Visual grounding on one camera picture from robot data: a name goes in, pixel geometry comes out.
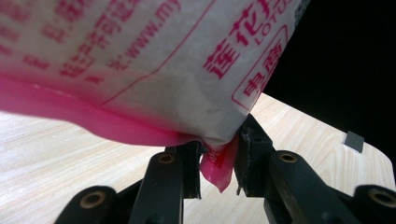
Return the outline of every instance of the snack bag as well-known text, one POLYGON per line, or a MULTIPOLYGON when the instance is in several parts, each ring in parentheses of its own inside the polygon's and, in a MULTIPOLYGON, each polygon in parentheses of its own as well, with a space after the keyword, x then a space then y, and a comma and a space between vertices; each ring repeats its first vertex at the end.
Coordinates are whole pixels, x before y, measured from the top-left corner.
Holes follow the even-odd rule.
POLYGON ((235 132, 307 3, 0 0, 0 109, 127 144, 200 140, 224 190, 235 132))

